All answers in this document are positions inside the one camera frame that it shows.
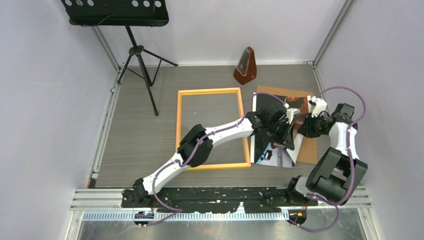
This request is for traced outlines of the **yellow wooden picture frame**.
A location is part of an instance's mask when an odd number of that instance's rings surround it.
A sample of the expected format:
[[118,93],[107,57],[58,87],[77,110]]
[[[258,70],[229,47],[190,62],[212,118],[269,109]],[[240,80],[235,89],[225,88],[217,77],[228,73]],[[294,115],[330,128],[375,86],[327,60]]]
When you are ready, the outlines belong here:
[[[239,116],[242,117],[244,114],[242,93],[239,87],[228,87],[228,88],[205,88],[205,89],[190,89],[190,90],[178,90],[177,91],[177,109],[176,109],[176,136],[175,136],[175,149],[180,146],[181,141],[181,130],[182,130],[182,107],[183,107],[183,96],[194,96],[194,95],[217,95],[217,94],[236,94],[237,106]],[[250,150],[248,147],[248,140],[246,137],[242,138],[243,153],[245,162],[242,163],[222,163],[222,164],[203,164],[198,167],[189,168],[189,171],[201,171],[201,170],[220,170],[220,169],[242,169],[250,168]]]

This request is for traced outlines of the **black music stand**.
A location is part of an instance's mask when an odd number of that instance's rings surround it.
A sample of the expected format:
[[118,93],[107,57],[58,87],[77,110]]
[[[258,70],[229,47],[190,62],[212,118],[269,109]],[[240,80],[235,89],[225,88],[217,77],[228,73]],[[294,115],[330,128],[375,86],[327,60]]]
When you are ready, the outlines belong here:
[[[136,57],[141,69],[141,74],[137,76],[144,80],[154,114],[158,116],[159,111],[155,104],[151,87],[156,81],[157,72],[162,62],[174,67],[177,67],[178,64],[147,50],[143,45],[138,45],[131,27],[159,28],[167,25],[170,19],[166,2],[164,0],[63,0],[61,3],[65,7],[71,25],[81,27],[125,27],[131,42],[131,48],[128,50],[128,58],[124,63],[117,83],[121,84],[131,59]],[[153,78],[150,78],[142,53],[147,53],[159,60]]]

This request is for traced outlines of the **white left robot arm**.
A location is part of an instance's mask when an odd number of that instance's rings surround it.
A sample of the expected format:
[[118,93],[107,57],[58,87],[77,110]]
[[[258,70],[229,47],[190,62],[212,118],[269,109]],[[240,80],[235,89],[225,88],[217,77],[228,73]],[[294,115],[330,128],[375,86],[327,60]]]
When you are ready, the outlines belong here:
[[201,166],[207,161],[213,148],[232,140],[248,138],[257,133],[269,133],[274,142],[293,150],[293,124],[299,115],[298,108],[289,108],[287,105],[283,110],[263,107],[220,126],[193,126],[164,165],[149,176],[137,179],[132,188],[121,192],[122,206],[151,206],[169,181],[189,168]]

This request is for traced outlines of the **printed photo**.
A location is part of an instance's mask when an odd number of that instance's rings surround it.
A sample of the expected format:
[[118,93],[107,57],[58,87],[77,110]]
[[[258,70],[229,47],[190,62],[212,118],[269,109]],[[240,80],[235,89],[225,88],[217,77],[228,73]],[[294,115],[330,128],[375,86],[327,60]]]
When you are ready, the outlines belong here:
[[272,167],[283,167],[292,168],[298,162],[297,157],[299,153],[299,147],[302,144],[302,140],[307,137],[298,134],[299,127],[302,126],[306,119],[306,114],[310,112],[310,104],[308,101],[311,97],[298,98],[288,96],[275,97],[268,94],[258,94],[253,100],[253,110],[260,110],[262,108],[271,110],[272,113],[276,111],[284,111],[285,107],[282,102],[288,103],[291,108],[300,109],[300,116],[296,119],[295,125],[293,126],[293,142],[295,149],[290,150],[278,145],[273,141],[270,132],[264,131],[259,132],[251,138],[251,162],[258,165],[272,166]]

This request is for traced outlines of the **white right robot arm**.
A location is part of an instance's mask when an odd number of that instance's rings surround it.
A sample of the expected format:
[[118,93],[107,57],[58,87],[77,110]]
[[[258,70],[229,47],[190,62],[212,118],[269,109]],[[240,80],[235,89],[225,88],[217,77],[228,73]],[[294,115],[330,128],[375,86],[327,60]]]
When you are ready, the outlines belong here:
[[334,112],[325,116],[319,113],[306,115],[298,134],[306,138],[322,135],[330,137],[330,146],[312,169],[309,176],[293,177],[285,191],[285,201],[299,206],[309,200],[327,201],[342,206],[351,197],[368,170],[355,149],[358,125],[352,117],[355,108],[339,103]]

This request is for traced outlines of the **brown backing board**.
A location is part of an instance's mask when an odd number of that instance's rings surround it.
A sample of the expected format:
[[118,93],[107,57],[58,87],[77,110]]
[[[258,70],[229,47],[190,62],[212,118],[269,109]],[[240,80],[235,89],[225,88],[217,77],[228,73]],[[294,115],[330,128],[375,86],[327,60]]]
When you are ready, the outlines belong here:
[[[286,88],[278,88],[271,86],[258,85],[256,92],[264,92],[283,97],[305,98],[313,96],[313,92],[292,90]],[[315,165],[318,162],[317,158],[317,140],[312,138],[304,138],[298,148],[296,163],[307,163]]]

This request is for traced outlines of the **brown metronome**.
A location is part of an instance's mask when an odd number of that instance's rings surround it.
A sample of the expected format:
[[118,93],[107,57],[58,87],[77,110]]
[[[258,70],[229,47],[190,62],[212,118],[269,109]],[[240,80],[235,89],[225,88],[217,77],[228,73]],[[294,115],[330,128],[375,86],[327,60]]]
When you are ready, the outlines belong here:
[[257,63],[252,47],[248,46],[244,49],[234,69],[233,77],[241,85],[245,85],[257,77]]

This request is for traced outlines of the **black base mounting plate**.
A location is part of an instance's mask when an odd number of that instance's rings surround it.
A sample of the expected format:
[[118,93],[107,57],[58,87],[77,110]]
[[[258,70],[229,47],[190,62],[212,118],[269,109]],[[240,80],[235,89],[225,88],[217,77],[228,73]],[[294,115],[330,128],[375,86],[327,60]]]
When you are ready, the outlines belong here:
[[157,197],[147,195],[139,203],[132,189],[121,192],[122,208],[157,209],[160,213],[172,213],[181,209],[182,213],[234,213],[243,207],[248,214],[277,213],[280,207],[315,207],[317,201],[308,203],[292,198],[284,187],[164,187]]

